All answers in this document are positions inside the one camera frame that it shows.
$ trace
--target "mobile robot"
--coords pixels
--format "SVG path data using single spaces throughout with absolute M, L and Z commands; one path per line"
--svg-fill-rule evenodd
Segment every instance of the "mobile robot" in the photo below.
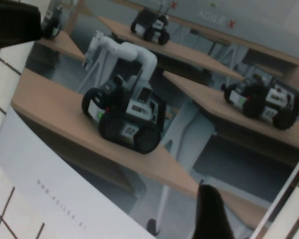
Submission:
M 170 35 L 166 30 L 169 8 L 166 8 L 164 14 L 160 14 L 161 9 L 162 5 L 158 13 L 155 13 L 148 8 L 144 8 L 133 21 L 131 31 L 141 35 L 145 41 L 157 42 L 159 45 L 167 44 L 170 39 Z
M 280 130 L 293 126 L 299 115 L 299 91 L 272 78 L 265 85 L 255 74 L 243 82 L 222 85 L 226 102 L 242 110 L 253 119 L 261 118 Z
M 92 66 L 94 53 L 100 46 L 102 51 Z M 83 66 L 90 69 L 89 78 L 94 78 L 91 72 L 96 65 L 98 72 L 95 87 L 83 97 L 83 113 L 98 122 L 98 130 L 104 139 L 142 154 L 152 152 L 160 142 L 166 111 L 166 102 L 149 84 L 157 65 L 156 56 L 128 42 L 118 44 L 98 31 L 86 56 Z M 128 79 L 111 76 L 118 58 L 141 62 L 138 75 Z
M 60 33 L 61 15 L 62 6 L 49 6 L 49 9 L 46 12 L 46 15 L 44 16 L 43 22 L 41 24 L 42 37 L 46 39 L 53 39 Z

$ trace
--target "wooden desk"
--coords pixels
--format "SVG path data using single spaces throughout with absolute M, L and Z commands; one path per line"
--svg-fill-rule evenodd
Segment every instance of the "wooden desk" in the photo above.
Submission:
M 71 141 L 77 149 L 80 146 L 90 151 L 89 157 L 79 157 L 75 153 L 76 159 L 72 163 L 94 171 L 99 176 L 117 184 L 118 181 L 115 178 L 109 179 L 111 172 L 108 170 L 108 163 L 101 162 L 99 166 L 94 160 L 95 156 L 92 156 L 94 153 L 94 155 L 101 155 L 103 157 L 101 160 L 107 158 L 175 190 L 196 197 L 197 183 L 165 148 L 159 145 L 152 153 L 143 155 L 102 139 L 95 123 L 83 115 L 81 101 L 82 95 L 25 69 L 11 105 L 19 114 L 53 131 L 59 137 Z M 227 191 L 219 189 L 219 192 L 228 207 L 251 227 L 255 228 L 263 213 L 266 212 L 266 209 Z
M 203 68 L 206 68 L 210 71 L 229 76 L 231 78 L 237 79 L 237 80 L 243 80 L 243 77 L 239 75 L 238 73 L 232 71 L 228 67 L 224 66 L 220 62 L 216 61 L 212 57 L 193 50 L 189 47 L 179 45 L 177 43 L 174 43 L 172 41 L 168 42 L 165 46 L 160 46 L 156 43 L 152 42 L 146 42 L 142 40 L 139 36 L 136 36 L 133 34 L 130 30 L 130 27 L 127 25 L 124 25 L 122 23 L 113 21 L 111 19 L 105 18 L 105 17 L 98 17 L 98 19 L 107 26 L 113 34 L 115 34 L 117 37 L 130 41 L 134 44 L 143 46 L 151 51 L 158 52 L 160 54 L 164 54 L 169 57 L 176 58 L 177 60 L 193 64 L 195 66 L 201 66 Z
M 69 35 L 66 34 L 64 31 L 60 31 L 56 38 L 52 40 L 42 38 L 38 40 L 37 43 L 49 47 L 62 54 L 71 56 L 80 61 L 85 61 L 84 54 L 75 45 L 75 43 L 72 41 Z
M 137 11 L 140 11 L 142 9 L 144 9 L 143 6 L 130 2 L 128 0 L 112 0 L 113 2 L 116 2 L 118 4 L 122 4 L 131 8 L 134 8 Z M 231 43 L 235 43 L 238 45 L 242 45 L 245 47 L 248 47 L 250 49 L 256 50 L 258 52 L 263 53 L 264 55 L 269 55 L 278 59 L 281 59 L 283 61 L 289 62 L 292 64 L 292 66 L 290 66 L 288 69 L 286 69 L 286 72 L 284 72 L 283 75 L 283 81 L 285 81 L 286 83 L 289 83 L 290 85 L 298 88 L 299 87 L 299 59 L 293 56 L 289 56 L 285 53 L 282 52 L 278 52 L 276 50 L 270 49 L 268 47 L 259 45 L 257 43 L 254 42 L 250 42 L 250 41 L 246 41 L 243 40 L 239 37 L 236 36 L 232 36 L 232 35 L 228 35 L 225 34 L 223 32 L 220 31 L 216 31 L 214 29 L 193 23 L 193 22 L 189 22 L 186 20 L 183 20 L 181 18 L 178 17 L 174 17 L 174 16 L 169 16 L 169 20 L 172 22 L 175 22 L 179 25 L 183 25 L 185 27 L 189 27 L 189 28 L 193 28 L 195 30 L 197 30 L 200 34 L 202 35 L 212 35 L 218 39 L 224 39 L 226 41 L 229 41 Z
M 269 125 L 265 122 L 256 119 L 249 119 L 245 117 L 242 113 L 240 113 L 237 109 L 228 105 L 223 97 L 223 93 L 221 91 L 217 91 L 215 89 L 206 87 L 204 85 L 198 84 L 193 81 L 189 81 L 183 77 L 172 74 L 170 72 L 164 72 L 164 76 L 166 76 L 171 82 L 173 82 L 177 87 L 179 87 L 182 91 L 184 91 L 188 96 L 190 96 L 194 101 L 196 101 L 207 113 L 216 116 L 218 118 L 224 119 L 225 121 L 229 121 L 232 124 L 239 125 L 243 128 L 247 128 L 251 132 L 255 132 L 265 136 L 266 138 L 272 139 L 274 141 L 279 141 L 284 143 L 285 145 L 289 145 L 296 149 L 299 149 L 299 121 L 297 121 L 293 127 L 288 130 L 281 131 L 274 128 L 272 125 Z M 246 133 L 241 133 L 241 137 L 238 132 L 230 132 L 226 134 L 229 138 L 235 138 L 235 141 L 240 140 L 240 143 L 248 144 L 248 138 L 252 138 L 252 144 L 255 143 L 254 137 L 250 137 L 246 135 Z M 272 150 L 274 144 L 270 143 L 268 150 Z M 259 152 L 266 149 L 266 145 L 264 141 L 262 141 L 262 148 L 259 149 Z M 280 150 L 283 151 L 284 154 L 288 154 L 283 147 L 280 146 Z M 295 166 L 299 161 L 299 158 L 296 159 L 288 159 L 284 161 L 289 165 Z

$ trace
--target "table top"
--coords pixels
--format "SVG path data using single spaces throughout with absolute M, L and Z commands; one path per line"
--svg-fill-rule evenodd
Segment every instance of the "table top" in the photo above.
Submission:
M 71 37 L 64 31 L 60 33 L 52 40 L 42 38 L 37 43 L 49 47 L 62 54 L 71 56 L 80 61 L 85 61 L 85 56 L 81 50 L 75 45 Z
M 11 105 L 24 116 L 84 148 L 196 197 L 197 183 L 163 146 L 144 155 L 101 138 L 95 123 L 82 112 L 82 97 L 25 69 Z
M 118 4 L 122 4 L 122 5 L 125 5 L 125 6 L 128 6 L 128 7 L 134 8 L 135 10 L 138 10 L 138 11 L 142 10 L 144 8 L 144 6 L 141 6 L 137 3 L 134 3 L 134 2 L 131 2 L 131 1 L 128 1 L 128 0 L 112 0 L 112 1 L 116 2 Z M 268 47 L 262 46 L 260 44 L 254 43 L 254 42 L 250 42 L 250 41 L 241 39 L 241 38 L 233 36 L 233 35 L 229 35 L 229 34 L 211 29 L 211 28 L 206 27 L 206 26 L 199 25 L 197 23 L 186 21 L 184 19 L 181 19 L 181 18 L 178 18 L 178 17 L 175 17 L 175 16 L 169 15 L 168 17 L 169 17 L 170 21 L 175 22 L 175 23 L 180 24 L 180 25 L 183 25 L 185 27 L 193 28 L 193 29 L 199 31 L 199 33 L 202 34 L 202 35 L 205 35 L 205 34 L 206 35 L 212 35 L 212 36 L 217 37 L 219 39 L 224 39 L 224 40 L 227 40 L 231 43 L 246 46 L 248 48 L 259 51 L 259 52 L 264 53 L 266 55 L 270 55 L 270 56 L 276 57 L 278 59 L 282 59 L 286 62 L 290 62 L 290 63 L 293 63 L 295 65 L 299 65 L 299 58 L 290 56 L 290 55 L 282 53 L 282 52 L 278 52 L 276 50 L 270 49 Z
M 129 26 L 114 20 L 99 16 L 98 19 L 107 26 L 116 36 L 124 40 L 130 41 L 134 44 L 143 46 L 148 50 L 158 52 L 169 57 L 176 58 L 177 60 L 184 61 L 193 65 L 201 66 L 213 72 L 229 76 L 237 80 L 243 80 L 243 76 L 224 66 L 212 57 L 203 52 L 196 51 L 189 47 L 169 41 L 166 45 L 161 46 L 153 42 L 146 42 L 139 36 L 131 32 Z
M 170 72 L 165 71 L 164 75 L 212 115 L 246 127 L 280 142 L 284 142 L 295 148 L 299 148 L 299 121 L 288 130 L 278 130 L 272 125 L 260 120 L 245 117 L 241 112 L 225 102 L 221 91 L 190 81 Z

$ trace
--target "white robotic arm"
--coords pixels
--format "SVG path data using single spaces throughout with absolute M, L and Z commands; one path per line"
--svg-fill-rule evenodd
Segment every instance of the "white robotic arm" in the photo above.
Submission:
M 122 58 L 127 61 L 134 61 L 137 57 L 137 51 L 135 51 L 134 49 L 125 49 L 121 44 L 118 44 L 113 39 L 104 36 L 102 32 L 96 31 L 92 38 L 90 46 L 85 53 L 86 60 L 83 63 L 83 67 L 86 70 L 89 70 L 93 65 L 93 59 L 99 47 L 103 47 L 111 55 L 117 56 L 118 58 Z

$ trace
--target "desk leg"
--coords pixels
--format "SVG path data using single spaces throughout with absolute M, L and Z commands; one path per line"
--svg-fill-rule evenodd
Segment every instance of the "desk leg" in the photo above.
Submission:
M 171 155 L 184 166 L 186 171 L 189 172 L 214 132 L 214 125 L 203 115 L 199 114 L 198 107 L 196 107 L 193 103 L 184 103 L 175 119 L 171 123 L 161 143 L 166 148 L 170 146 L 169 151 Z M 180 148 L 183 145 L 183 140 L 185 139 L 188 141 L 188 138 L 190 138 L 190 142 L 186 144 L 186 150 L 184 150 L 187 152 L 181 152 Z M 157 218 L 156 220 L 150 219 L 148 221 L 147 230 L 153 236 L 157 236 L 159 234 L 161 220 L 169 193 L 170 188 L 164 185 Z

